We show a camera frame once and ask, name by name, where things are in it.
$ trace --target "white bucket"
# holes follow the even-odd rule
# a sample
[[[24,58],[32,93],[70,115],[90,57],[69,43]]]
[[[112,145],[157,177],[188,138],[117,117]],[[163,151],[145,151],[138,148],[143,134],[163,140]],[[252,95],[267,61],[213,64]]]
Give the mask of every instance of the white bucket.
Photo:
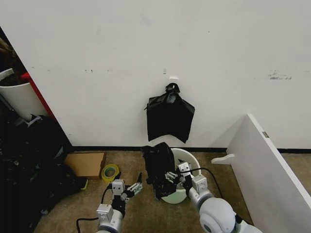
[[[0,80],[13,74],[12,69],[0,73]],[[31,114],[48,116],[41,101],[29,83],[16,86],[0,86],[0,94],[14,110],[25,120],[31,120]]]
[[[179,164],[179,159],[185,162],[188,162],[191,169],[199,168],[200,164],[196,160],[196,158],[186,150],[179,148],[172,148],[172,152],[174,154],[175,160],[175,168],[177,168],[177,164]],[[194,171],[193,175],[197,176],[201,174],[201,170]],[[185,189],[177,189],[176,192],[168,195],[167,197],[162,197],[162,199],[169,204],[178,204],[181,203],[185,198],[186,190]]]

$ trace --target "black cable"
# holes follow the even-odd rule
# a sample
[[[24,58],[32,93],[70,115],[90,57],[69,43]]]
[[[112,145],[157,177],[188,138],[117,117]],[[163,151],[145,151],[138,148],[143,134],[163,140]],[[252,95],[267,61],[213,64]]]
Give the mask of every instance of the black cable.
[[[109,187],[109,185],[108,185],[107,188],[105,189],[105,191],[103,192],[101,204],[104,202],[105,194],[106,194],[106,192],[107,192],[107,190],[108,190],[109,188],[110,188],[110,187]]]
[[[79,221],[94,221],[94,220],[97,220],[97,219],[98,219],[98,217],[94,217],[94,218],[85,218],[85,217],[78,218],[77,221],[76,221],[78,233],[81,233],[80,226],[79,226]]]
[[[104,197],[105,197],[105,194],[106,194],[106,192],[107,192],[108,189],[110,189],[110,186],[109,186],[109,185],[107,186],[107,188],[106,188],[106,189],[104,190],[104,192],[103,192],[101,204],[102,204],[103,201],[104,201]],[[94,218],[85,218],[85,217],[78,218],[77,221],[76,221],[78,233],[81,233],[81,232],[80,232],[79,221],[94,221],[94,220],[97,220],[97,219],[98,219],[98,217],[94,217]]]
[[[215,181],[215,184],[216,184],[216,186],[217,186],[218,192],[219,192],[219,194],[220,194],[220,197],[221,197],[222,199],[224,199],[223,194],[222,194],[222,192],[221,192],[221,190],[220,190],[220,188],[219,188],[219,185],[218,185],[218,183],[217,183],[217,180],[216,180],[214,174],[213,174],[209,169],[207,169],[206,167],[195,168],[195,169],[192,169],[192,170],[189,170],[189,171],[181,171],[180,173],[187,173],[187,172],[198,171],[198,170],[206,170],[206,171],[208,171],[208,172],[212,175],[212,177],[213,177],[213,179],[214,179],[214,181]],[[241,221],[243,220],[243,221],[246,222],[248,225],[251,225],[248,221],[246,221],[246,220],[244,220],[243,218],[241,218],[238,214],[236,214],[236,220],[237,220],[238,223],[241,223]]]
[[[191,170],[189,170],[189,171],[181,171],[180,173],[187,173],[187,172],[198,171],[198,170],[206,170],[206,171],[208,171],[208,172],[212,175],[212,177],[213,177],[213,179],[214,179],[214,181],[215,181],[215,184],[216,184],[216,186],[217,186],[219,195],[220,195],[220,197],[221,197],[222,199],[224,199],[223,194],[222,194],[222,192],[221,192],[221,190],[220,190],[220,188],[219,188],[219,185],[218,185],[218,183],[217,183],[217,180],[216,180],[214,174],[213,174],[209,169],[207,169],[207,168],[205,168],[205,167],[199,167],[199,168],[191,169]]]

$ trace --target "white planter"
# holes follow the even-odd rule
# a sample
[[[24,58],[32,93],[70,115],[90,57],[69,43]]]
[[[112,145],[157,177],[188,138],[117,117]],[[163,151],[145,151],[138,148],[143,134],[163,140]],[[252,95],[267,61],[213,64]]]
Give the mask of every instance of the white planter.
[[[13,74],[12,69],[0,73],[0,80]],[[14,110],[25,120],[31,119],[33,115],[48,116],[41,101],[29,83],[17,86],[0,86],[0,94],[9,102]]]
[[[197,159],[188,151],[180,148],[172,148],[172,152],[174,154],[175,168],[177,168],[177,164],[180,163],[178,159],[188,162],[190,164],[191,169],[200,167],[200,164],[197,161]],[[198,176],[200,174],[201,170],[193,172],[194,176]],[[162,199],[169,204],[178,204],[181,203],[186,197],[187,197],[186,190],[182,188],[177,189],[176,192],[168,195],[167,197],[162,197]]]

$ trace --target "black bag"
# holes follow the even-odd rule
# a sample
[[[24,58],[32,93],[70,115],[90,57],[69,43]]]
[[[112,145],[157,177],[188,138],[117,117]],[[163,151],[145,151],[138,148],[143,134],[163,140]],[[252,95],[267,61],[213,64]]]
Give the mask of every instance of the black bag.
[[[142,157],[145,160],[148,174],[147,184],[152,184],[155,198],[166,197],[176,192],[176,184],[166,180],[167,172],[175,172],[174,154],[171,148],[162,142],[154,147],[145,146],[141,148]]]
[[[147,104],[148,140],[173,135],[183,143],[189,138],[195,108],[181,99],[175,83],[166,86],[166,93],[149,98]]]

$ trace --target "yellow tape roll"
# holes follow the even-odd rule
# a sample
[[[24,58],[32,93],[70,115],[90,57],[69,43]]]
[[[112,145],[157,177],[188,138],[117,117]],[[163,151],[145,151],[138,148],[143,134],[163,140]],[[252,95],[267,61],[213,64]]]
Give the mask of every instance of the yellow tape roll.
[[[119,168],[117,165],[115,164],[108,164],[106,165],[103,169],[102,169],[102,179],[106,182],[106,183],[110,183],[113,181],[113,179],[116,177],[116,175],[118,175],[119,173]]]

